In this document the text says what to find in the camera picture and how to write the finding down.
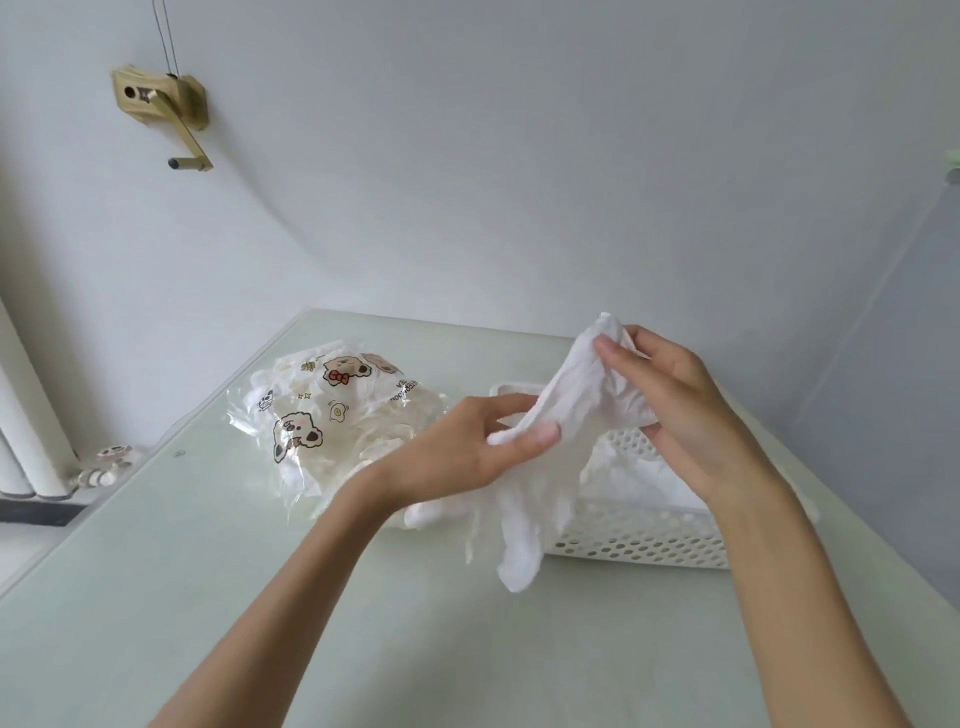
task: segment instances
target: light green table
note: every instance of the light green table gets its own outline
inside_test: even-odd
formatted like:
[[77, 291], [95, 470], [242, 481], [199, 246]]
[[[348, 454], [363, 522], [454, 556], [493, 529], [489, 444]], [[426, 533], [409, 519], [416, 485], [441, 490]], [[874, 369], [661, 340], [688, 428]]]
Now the light green table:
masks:
[[[453, 397], [546, 381], [569, 341], [311, 311], [254, 363], [360, 338]], [[214, 398], [0, 599], [0, 725], [138, 726], [302, 536], [272, 467]], [[960, 615], [751, 417], [823, 512], [819, 530], [918, 728], [960, 724]], [[762, 726], [728, 572], [548, 558], [511, 595], [455, 526], [364, 555], [288, 725]]]

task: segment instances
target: clear plastic bag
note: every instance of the clear plastic bag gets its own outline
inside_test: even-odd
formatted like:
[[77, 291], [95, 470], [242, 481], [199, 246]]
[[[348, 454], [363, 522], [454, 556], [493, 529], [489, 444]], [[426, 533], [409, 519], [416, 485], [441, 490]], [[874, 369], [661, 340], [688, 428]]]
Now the clear plastic bag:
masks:
[[[228, 390], [230, 423], [276, 465], [290, 513], [316, 518], [357, 471], [412, 440], [447, 410], [447, 397], [355, 342], [283, 356]], [[402, 525], [402, 514], [391, 519]]]

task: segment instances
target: fingernail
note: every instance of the fingernail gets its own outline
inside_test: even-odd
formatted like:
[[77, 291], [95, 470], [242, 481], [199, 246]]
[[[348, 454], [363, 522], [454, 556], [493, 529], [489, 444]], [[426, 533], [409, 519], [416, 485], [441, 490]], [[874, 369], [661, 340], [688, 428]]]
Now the fingernail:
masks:
[[617, 348], [617, 343], [613, 341], [610, 336], [605, 333], [600, 334], [595, 339], [593, 339], [593, 346], [603, 352], [614, 352]]
[[532, 434], [538, 445], [553, 445], [560, 441], [560, 425], [554, 422], [542, 422], [534, 426]]

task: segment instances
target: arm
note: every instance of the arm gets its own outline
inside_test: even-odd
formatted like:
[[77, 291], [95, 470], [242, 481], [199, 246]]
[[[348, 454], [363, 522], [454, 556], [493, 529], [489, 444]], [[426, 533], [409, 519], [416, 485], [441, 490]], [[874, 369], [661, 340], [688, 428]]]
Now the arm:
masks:
[[628, 331], [645, 357], [606, 337], [597, 353], [644, 393], [648, 436], [720, 527], [773, 725], [908, 728], [803, 508], [703, 362]]
[[489, 446], [527, 395], [468, 398], [420, 437], [348, 482], [279, 573], [187, 678], [153, 728], [271, 728], [300, 679], [360, 554], [400, 508], [480, 488], [560, 440], [544, 425]]

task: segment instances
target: cartoon bear face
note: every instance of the cartoon bear face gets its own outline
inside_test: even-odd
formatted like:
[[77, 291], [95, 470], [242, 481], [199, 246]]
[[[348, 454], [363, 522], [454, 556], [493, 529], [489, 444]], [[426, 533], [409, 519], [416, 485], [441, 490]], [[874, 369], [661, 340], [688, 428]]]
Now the cartoon bear face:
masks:
[[274, 461], [280, 462], [293, 448], [318, 448], [324, 434], [307, 412], [291, 412], [274, 424]]
[[381, 372], [384, 372], [388, 375], [401, 375], [403, 372], [387, 361], [385, 358], [375, 353], [362, 353], [360, 354], [367, 361], [373, 364], [374, 367], [379, 369]]
[[256, 404], [256, 408], [261, 412], [266, 412], [270, 409], [270, 405], [274, 403], [274, 390], [270, 390], [263, 397], [260, 398], [260, 401]]
[[338, 356], [336, 359], [330, 359], [324, 362], [324, 379], [329, 382], [331, 387], [338, 384], [349, 384], [355, 376], [370, 376], [373, 368], [369, 364], [364, 364], [356, 356]]

